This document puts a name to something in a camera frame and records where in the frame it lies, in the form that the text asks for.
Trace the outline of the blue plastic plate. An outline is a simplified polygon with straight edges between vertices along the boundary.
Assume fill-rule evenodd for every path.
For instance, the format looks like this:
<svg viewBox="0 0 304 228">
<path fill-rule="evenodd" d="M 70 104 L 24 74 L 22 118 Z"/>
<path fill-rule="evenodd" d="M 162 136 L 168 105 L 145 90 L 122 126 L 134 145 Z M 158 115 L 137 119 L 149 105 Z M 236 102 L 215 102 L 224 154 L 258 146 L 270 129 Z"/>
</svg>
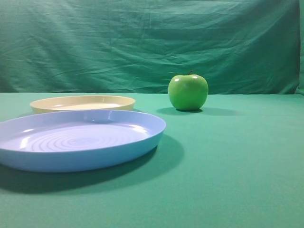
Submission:
<svg viewBox="0 0 304 228">
<path fill-rule="evenodd" d="M 59 111 L 1 122 L 0 162 L 33 172 L 75 172 L 137 159 L 159 144 L 166 122 L 120 110 Z"/>
</svg>

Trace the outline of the green apple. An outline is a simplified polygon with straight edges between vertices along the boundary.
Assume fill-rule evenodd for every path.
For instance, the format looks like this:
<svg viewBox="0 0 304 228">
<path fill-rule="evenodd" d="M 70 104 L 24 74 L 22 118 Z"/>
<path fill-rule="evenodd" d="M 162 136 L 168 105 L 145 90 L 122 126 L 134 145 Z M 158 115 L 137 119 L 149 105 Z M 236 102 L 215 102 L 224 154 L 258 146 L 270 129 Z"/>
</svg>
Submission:
<svg viewBox="0 0 304 228">
<path fill-rule="evenodd" d="M 179 111 L 197 111 L 205 104 L 209 85 L 200 75 L 189 72 L 176 75 L 168 84 L 168 96 L 172 106 Z"/>
</svg>

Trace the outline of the green backdrop cloth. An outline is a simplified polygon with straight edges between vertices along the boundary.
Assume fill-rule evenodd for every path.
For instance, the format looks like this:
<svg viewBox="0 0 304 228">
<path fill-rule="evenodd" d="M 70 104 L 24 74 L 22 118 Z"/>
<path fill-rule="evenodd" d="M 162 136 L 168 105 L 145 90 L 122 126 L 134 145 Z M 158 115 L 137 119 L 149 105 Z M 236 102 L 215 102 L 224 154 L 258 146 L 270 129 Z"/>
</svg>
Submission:
<svg viewBox="0 0 304 228">
<path fill-rule="evenodd" d="M 304 86 L 301 0 L 3 0 L 0 90 L 166 93 L 203 76 L 211 94 Z"/>
</svg>

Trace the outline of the green tablecloth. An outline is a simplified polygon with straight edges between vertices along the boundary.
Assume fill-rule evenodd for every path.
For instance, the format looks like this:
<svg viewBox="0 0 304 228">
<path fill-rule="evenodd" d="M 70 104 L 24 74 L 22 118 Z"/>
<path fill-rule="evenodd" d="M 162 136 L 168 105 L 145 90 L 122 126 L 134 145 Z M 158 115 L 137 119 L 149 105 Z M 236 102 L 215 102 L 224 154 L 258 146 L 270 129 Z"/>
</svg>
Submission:
<svg viewBox="0 0 304 228">
<path fill-rule="evenodd" d="M 198 113 L 131 97 L 167 123 L 157 150 L 80 173 L 1 166 L 1 227 L 303 227 L 303 95 L 210 95 Z"/>
</svg>

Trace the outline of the yellow plastic plate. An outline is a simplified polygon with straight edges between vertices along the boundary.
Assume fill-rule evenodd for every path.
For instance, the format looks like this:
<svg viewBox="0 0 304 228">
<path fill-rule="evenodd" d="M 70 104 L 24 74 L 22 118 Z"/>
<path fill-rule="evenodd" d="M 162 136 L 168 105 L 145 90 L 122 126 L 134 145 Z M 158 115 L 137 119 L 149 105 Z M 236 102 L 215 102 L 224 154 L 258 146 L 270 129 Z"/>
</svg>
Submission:
<svg viewBox="0 0 304 228">
<path fill-rule="evenodd" d="M 76 95 L 36 100 L 30 107 L 36 114 L 73 110 L 133 110 L 134 98 L 114 95 Z"/>
</svg>

